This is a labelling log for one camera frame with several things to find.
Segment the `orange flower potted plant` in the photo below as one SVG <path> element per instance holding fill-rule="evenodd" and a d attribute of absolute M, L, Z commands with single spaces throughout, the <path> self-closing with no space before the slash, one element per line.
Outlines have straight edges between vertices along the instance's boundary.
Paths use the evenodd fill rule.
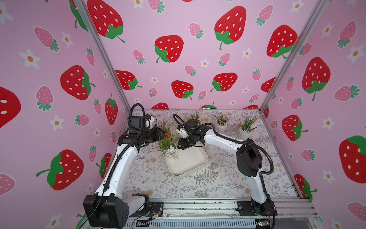
<path fill-rule="evenodd" d="M 159 140 L 157 151 L 164 155 L 174 155 L 177 151 L 178 137 L 171 132 L 167 132 L 163 139 Z"/>

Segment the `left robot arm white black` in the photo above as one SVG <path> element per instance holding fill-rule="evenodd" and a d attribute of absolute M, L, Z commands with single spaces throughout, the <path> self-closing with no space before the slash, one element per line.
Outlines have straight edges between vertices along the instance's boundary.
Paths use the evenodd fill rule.
<path fill-rule="evenodd" d="M 140 133 L 129 129 L 118 139 L 113 164 L 94 195 L 87 195 L 83 207 L 91 227 L 122 229 L 130 216 L 144 216 L 151 210 L 147 194 L 133 194 L 123 199 L 123 189 L 130 167 L 139 150 L 150 143 L 158 142 L 165 132 L 156 127 Z"/>

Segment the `pink flower plant pot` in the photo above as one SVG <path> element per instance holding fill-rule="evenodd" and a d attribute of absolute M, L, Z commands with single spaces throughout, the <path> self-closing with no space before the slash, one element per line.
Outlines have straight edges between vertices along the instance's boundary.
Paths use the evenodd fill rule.
<path fill-rule="evenodd" d="M 170 128 L 171 128 L 171 125 L 167 122 L 164 122 L 164 123 L 161 123 L 159 125 L 159 127 L 166 133 L 166 134 L 170 134 Z"/>

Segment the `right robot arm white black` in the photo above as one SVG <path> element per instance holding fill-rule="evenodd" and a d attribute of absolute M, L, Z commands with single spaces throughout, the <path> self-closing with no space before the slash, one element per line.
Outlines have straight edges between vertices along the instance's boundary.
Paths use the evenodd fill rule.
<path fill-rule="evenodd" d="M 240 213 L 247 212 L 258 216 L 277 216 L 275 204 L 266 190 L 263 175 L 273 173 L 274 164 L 269 154 L 254 143 L 253 140 L 237 140 L 222 135 L 211 128 L 186 130 L 177 128 L 181 135 L 178 148 L 182 150 L 197 147 L 198 143 L 217 146 L 236 156 L 239 172 L 247 177 L 251 189 L 251 203 L 248 207 L 239 209 Z"/>

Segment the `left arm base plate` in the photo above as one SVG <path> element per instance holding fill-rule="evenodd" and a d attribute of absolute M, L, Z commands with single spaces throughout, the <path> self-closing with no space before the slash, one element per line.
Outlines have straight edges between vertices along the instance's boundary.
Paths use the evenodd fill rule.
<path fill-rule="evenodd" d="M 164 210 L 164 202 L 161 201 L 153 201 L 150 202 L 148 207 L 144 206 L 142 210 L 135 212 L 132 214 L 130 212 L 130 216 L 132 218 L 136 217 L 148 217 L 148 218 L 156 218 L 161 217 L 163 215 Z"/>

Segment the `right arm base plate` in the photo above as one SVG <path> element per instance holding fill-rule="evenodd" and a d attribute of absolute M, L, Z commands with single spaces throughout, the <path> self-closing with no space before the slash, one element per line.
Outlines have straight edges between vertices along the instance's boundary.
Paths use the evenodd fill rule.
<path fill-rule="evenodd" d="M 267 199 L 263 204 L 254 200 L 238 201 L 237 208 L 240 216 L 277 216 L 277 210 L 274 202 Z"/>

